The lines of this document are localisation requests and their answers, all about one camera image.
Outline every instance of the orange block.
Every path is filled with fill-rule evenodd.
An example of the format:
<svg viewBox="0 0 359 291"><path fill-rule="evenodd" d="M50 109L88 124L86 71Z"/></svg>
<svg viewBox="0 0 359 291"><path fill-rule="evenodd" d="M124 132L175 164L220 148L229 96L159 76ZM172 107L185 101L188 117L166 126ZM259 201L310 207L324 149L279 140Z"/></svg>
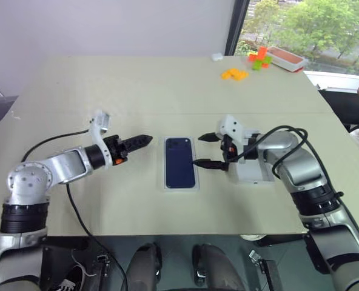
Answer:
<svg viewBox="0 0 359 291"><path fill-rule="evenodd" d="M267 47L260 47L258 51L257 59L260 59L261 61L264 60L266 53L267 53Z"/></svg>
<svg viewBox="0 0 359 291"><path fill-rule="evenodd" d="M228 71L225 71L224 73L221 74L221 78L226 80L226 79L229 79L231 77L231 73Z"/></svg>
<svg viewBox="0 0 359 291"><path fill-rule="evenodd" d="M240 71L237 75L233 76L236 81L240 81L246 77L248 77L248 72L245 71Z"/></svg>
<svg viewBox="0 0 359 291"><path fill-rule="evenodd" d="M253 61L256 60L256 59L257 59L257 55L256 55L256 54L254 54L254 53L250 53L250 54L249 54L248 60L249 60L250 62L253 62Z"/></svg>
<svg viewBox="0 0 359 291"><path fill-rule="evenodd" d="M236 76L237 74L239 74L239 70L236 68L229 69L228 72L230 72L232 76Z"/></svg>

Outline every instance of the white table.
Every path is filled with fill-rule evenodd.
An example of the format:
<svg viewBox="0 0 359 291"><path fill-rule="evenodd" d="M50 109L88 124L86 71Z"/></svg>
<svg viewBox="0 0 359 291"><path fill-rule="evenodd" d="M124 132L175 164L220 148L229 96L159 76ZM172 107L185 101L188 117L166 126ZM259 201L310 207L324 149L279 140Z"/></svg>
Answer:
<svg viewBox="0 0 359 291"><path fill-rule="evenodd" d="M248 78L222 80L231 67ZM165 192L163 136L195 138L197 158L221 159L220 147L197 141L226 113L266 132L280 124L308 130L337 190L359 224L359 149L303 73L260 72L240 58L57 57L49 60L0 123L0 213L8 171L33 144L86 129L95 109L111 116L108 135L154 137L129 161L71 186L96 235L283 234L304 231L290 194L272 185L232 184L221 171L198 169L200 190ZM43 159L90 136L53 141L30 158ZM65 187L51 190L51 235L82 235Z"/></svg>

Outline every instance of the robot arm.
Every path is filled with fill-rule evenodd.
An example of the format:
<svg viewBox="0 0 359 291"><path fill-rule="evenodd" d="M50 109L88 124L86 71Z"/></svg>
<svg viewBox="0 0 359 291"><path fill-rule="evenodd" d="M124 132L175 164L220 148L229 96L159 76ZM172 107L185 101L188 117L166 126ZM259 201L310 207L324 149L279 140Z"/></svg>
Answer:
<svg viewBox="0 0 359 291"><path fill-rule="evenodd" d="M271 165L278 163L275 172L308 229L304 238L316 269L332 275L336 290L359 290L359 229L341 202L340 194L330 185L317 159L305 149L299 148L278 162L298 145L297 137L291 132L273 132L248 151L263 136L245 130L236 119L227 116L220 121L216 133L201 139L221 141L223 164L245 163L249 159L262 159ZM208 168L211 161L205 161L198 160L195 164Z"/></svg>
<svg viewBox="0 0 359 291"><path fill-rule="evenodd" d="M98 113L90 123L94 145L65 150L42 161L22 162L8 174L10 196L4 201L0 226L0 288L15 283L11 288L18 290L20 284L39 284L49 189L81 179L100 167L126 162L128 153L152 140L147 135L124 141L118 135L102 139L109 123L105 113Z"/></svg>

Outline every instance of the green foliage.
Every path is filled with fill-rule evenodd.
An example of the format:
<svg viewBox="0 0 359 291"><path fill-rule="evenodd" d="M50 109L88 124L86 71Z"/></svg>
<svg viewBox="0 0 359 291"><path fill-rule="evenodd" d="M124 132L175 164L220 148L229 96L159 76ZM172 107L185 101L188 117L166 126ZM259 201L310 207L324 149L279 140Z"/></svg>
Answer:
<svg viewBox="0 0 359 291"><path fill-rule="evenodd" d="M236 45L235 56L248 56L250 53L257 53L257 51L245 41L239 40Z"/></svg>
<svg viewBox="0 0 359 291"><path fill-rule="evenodd" d="M336 64L359 73L359 0L303 0L298 4L261 0L254 17L244 22L245 33L255 38L256 45L277 45L312 60L336 51ZM244 44L239 51L247 52ZM345 57L350 67L345 61L338 62Z"/></svg>
<svg viewBox="0 0 359 291"><path fill-rule="evenodd" d="M244 22L242 33L254 33L257 35L255 42L257 42L259 34L263 33L266 37L263 43L267 44L267 37L275 30L275 26L280 22L280 6L277 0L262 0L255 6L252 19Z"/></svg>

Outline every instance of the smartphone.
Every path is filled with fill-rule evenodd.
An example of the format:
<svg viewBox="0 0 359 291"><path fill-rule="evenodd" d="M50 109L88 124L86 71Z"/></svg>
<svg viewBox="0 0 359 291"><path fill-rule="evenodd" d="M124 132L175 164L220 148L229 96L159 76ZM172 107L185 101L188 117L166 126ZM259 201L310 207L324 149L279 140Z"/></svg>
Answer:
<svg viewBox="0 0 359 291"><path fill-rule="evenodd" d="M165 140L165 185L171 189L196 186L193 165L193 147L190 138L167 138Z"/></svg>

